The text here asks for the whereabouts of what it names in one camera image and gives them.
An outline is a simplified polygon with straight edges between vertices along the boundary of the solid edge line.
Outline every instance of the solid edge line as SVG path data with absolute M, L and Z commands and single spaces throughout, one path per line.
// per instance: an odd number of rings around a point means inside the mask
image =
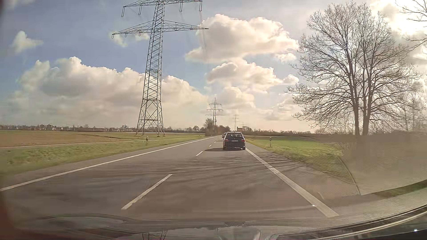
M 276 174 L 280 179 L 282 179 L 286 184 L 288 184 L 291 188 L 293 188 L 297 193 L 299 193 L 302 197 L 304 197 L 309 203 L 311 203 L 313 206 L 315 206 L 319 211 L 321 211 L 326 217 L 336 217 L 339 216 L 338 213 L 336 213 L 334 210 L 332 210 L 330 207 L 328 207 L 325 203 L 322 203 L 319 199 L 317 199 L 315 196 L 311 195 L 309 192 L 307 192 L 304 188 L 296 184 L 294 181 L 286 177 L 283 173 L 279 172 L 277 169 L 275 169 L 273 166 L 268 164 L 266 161 L 258 157 L 255 153 L 253 153 L 251 150 L 246 148 L 246 151 L 248 151 L 252 156 L 254 156 L 258 161 L 260 161 L 264 166 L 266 166 L 270 171 L 272 171 L 274 174 Z
M 157 150 L 154 150 L 154 151 L 151 151 L 151 152 L 145 152 L 145 153 L 141 153 L 141 154 L 137 154 L 137 155 L 125 157 L 125 158 L 120 158 L 120 159 L 116 159 L 116 160 L 112 160 L 112 161 L 108 161 L 108 162 L 104 162 L 104 163 L 100 163 L 100 164 L 95 164 L 95 165 L 91 165 L 91 166 L 87 166 L 87 167 L 82 167 L 82 168 L 74 169 L 74 170 L 71 170 L 71 171 L 63 172 L 63 173 L 57 173 L 57 174 L 46 176 L 46 177 L 43 177 L 43 178 L 26 181 L 26 182 L 15 184 L 15 185 L 8 186 L 8 187 L 3 187 L 3 188 L 0 188 L 0 192 L 6 191 L 6 190 L 9 190 L 9 189 L 12 189 L 12 188 L 16 188 L 16 187 L 21 187 L 21 186 L 24 186 L 24 185 L 27 185 L 27 184 L 30 184 L 30 183 L 34 183 L 34 182 L 38 182 L 38 181 L 43 181 L 43 180 L 50 179 L 50 178 L 53 178 L 53 177 L 58 177 L 58 176 L 62 176 L 62 175 L 65 175 L 65 174 L 69 174 L 69 173 L 73 173 L 73 172 L 78 172 L 78 171 L 81 171 L 81 170 L 85 170 L 85 169 L 88 169 L 88 168 L 93 168 L 93 167 L 101 166 L 101 165 L 104 165 L 104 164 L 109 164 L 109 163 L 113 163 L 113 162 L 117 162 L 117 161 L 129 159 L 129 158 L 138 157 L 138 156 L 142 156 L 142 155 L 149 154 L 149 153 L 152 153 L 152 152 L 158 152 L 158 151 L 161 151 L 161 150 L 165 150 L 165 149 L 169 149 L 169 148 L 173 148 L 173 147 L 177 147 L 177 146 L 182 146 L 182 145 L 185 145 L 185 144 L 195 143 L 195 142 L 203 141 L 203 140 L 206 140 L 206 139 L 209 139 L 209 138 L 203 138 L 203 139 L 192 141 L 192 142 L 189 142 L 189 143 L 183 143 L 183 144 L 179 144 L 179 145 L 175 145 L 175 146 L 170 146 L 170 147 L 166 147 L 166 148 L 162 148 L 162 149 L 157 149 Z
M 126 204 L 124 207 L 122 207 L 122 210 L 128 209 L 130 206 L 132 206 L 132 204 L 136 203 L 138 200 L 140 200 L 141 198 L 143 198 L 145 195 L 147 195 L 149 192 L 151 192 L 151 190 L 155 189 L 158 185 L 160 185 L 160 183 L 166 181 L 166 179 L 168 179 L 170 176 L 172 176 L 172 174 L 167 175 L 166 177 L 164 177 L 163 179 L 161 179 L 160 181 L 158 181 L 156 184 L 154 184 L 152 187 L 150 187 L 149 189 L 145 190 L 143 193 L 141 193 L 135 199 L 133 199 L 128 204 Z

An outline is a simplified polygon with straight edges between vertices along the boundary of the brown field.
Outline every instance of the brown field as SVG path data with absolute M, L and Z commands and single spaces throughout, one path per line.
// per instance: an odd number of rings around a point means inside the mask
M 167 133 L 169 138 L 188 138 L 195 134 Z M 157 138 L 155 133 L 148 133 L 149 139 Z M 0 130 L 0 147 L 31 146 L 64 143 L 92 143 L 117 142 L 130 140 L 144 140 L 145 136 L 135 136 L 135 133 L 126 132 L 56 132 L 56 131 L 20 131 Z

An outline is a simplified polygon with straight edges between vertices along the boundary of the windshield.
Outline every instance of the windshield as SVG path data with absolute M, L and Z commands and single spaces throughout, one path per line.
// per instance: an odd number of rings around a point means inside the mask
M 427 203 L 426 6 L 0 0 L 0 222 L 121 240 L 424 230 L 404 220 Z
M 227 133 L 225 139 L 243 139 L 243 135 L 241 133 Z

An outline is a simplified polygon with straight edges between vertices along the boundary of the power line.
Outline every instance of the power line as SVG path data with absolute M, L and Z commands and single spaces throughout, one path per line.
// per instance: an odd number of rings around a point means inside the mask
M 209 103 L 210 109 L 206 109 L 207 111 L 212 111 L 212 114 L 206 114 L 206 116 L 213 116 L 213 125 L 216 126 L 216 117 L 223 116 L 222 114 L 218 114 L 217 111 L 222 111 L 222 109 L 217 108 L 216 106 L 221 106 L 220 103 L 216 102 L 216 97 L 213 99 L 213 103 Z
M 125 9 L 130 7 L 139 7 L 138 15 L 141 15 L 143 6 L 155 6 L 154 17 L 152 21 L 148 21 L 125 30 L 116 32 L 114 35 L 138 34 L 141 36 L 144 33 L 150 34 L 150 41 L 147 54 L 147 63 L 145 68 L 143 99 L 141 103 L 138 125 L 136 134 L 142 131 L 142 134 L 149 128 L 153 128 L 157 135 L 160 133 L 164 136 L 163 114 L 161 108 L 161 66 L 163 54 L 163 33 L 174 31 L 187 30 L 204 30 L 202 26 L 194 26 L 185 23 L 166 21 L 164 19 L 165 6 L 167 4 L 180 4 L 182 11 L 183 3 L 199 3 L 199 11 L 202 10 L 201 0 L 139 0 L 131 4 L 127 4 L 122 9 L 122 17 L 125 14 Z

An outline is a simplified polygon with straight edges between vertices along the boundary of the two-lane road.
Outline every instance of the two-lane road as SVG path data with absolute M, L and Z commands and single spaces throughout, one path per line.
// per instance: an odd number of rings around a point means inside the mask
M 114 161 L 121 159 L 119 156 L 111 156 L 108 161 L 112 162 L 108 164 L 2 193 L 16 220 L 76 213 L 140 220 L 326 217 L 307 196 L 284 182 L 250 152 L 222 150 L 220 136 L 137 154 L 120 161 Z M 85 163 L 75 163 L 75 169 L 82 164 Z M 52 173 L 52 170 L 39 170 L 43 171 Z

